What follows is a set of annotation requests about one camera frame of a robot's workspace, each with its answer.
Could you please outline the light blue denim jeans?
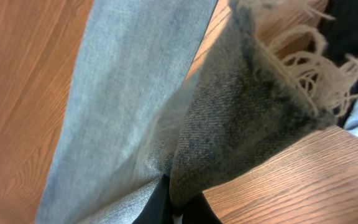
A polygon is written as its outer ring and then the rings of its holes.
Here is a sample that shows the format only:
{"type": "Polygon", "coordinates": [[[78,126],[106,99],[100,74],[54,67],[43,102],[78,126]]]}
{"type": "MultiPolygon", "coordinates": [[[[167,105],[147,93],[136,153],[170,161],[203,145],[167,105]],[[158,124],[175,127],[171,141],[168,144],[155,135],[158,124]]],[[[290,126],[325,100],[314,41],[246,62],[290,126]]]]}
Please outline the light blue denim jeans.
{"type": "Polygon", "coordinates": [[[36,223],[133,223],[163,175],[173,223],[204,190],[335,124],[358,94],[358,56],[324,56],[308,25],[268,44],[279,1],[230,1],[192,76],[215,1],[95,1],[36,223]]]}

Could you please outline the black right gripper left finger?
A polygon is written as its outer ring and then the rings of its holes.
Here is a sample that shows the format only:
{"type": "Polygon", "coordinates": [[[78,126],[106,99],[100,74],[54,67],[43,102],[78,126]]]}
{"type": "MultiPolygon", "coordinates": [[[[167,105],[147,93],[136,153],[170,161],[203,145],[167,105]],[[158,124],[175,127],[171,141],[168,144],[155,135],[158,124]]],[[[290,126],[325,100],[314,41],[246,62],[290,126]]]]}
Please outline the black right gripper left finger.
{"type": "Polygon", "coordinates": [[[169,183],[169,177],[163,175],[133,224],[173,224],[169,183]]]}

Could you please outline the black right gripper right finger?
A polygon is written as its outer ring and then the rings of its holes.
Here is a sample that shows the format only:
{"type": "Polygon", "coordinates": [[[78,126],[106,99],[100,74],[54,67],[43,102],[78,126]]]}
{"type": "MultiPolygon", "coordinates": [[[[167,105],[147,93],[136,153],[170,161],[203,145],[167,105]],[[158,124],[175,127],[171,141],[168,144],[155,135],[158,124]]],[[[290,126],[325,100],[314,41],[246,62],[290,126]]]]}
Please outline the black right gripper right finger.
{"type": "Polygon", "coordinates": [[[183,208],[182,224],[222,224],[203,193],[195,195],[183,208]]]}

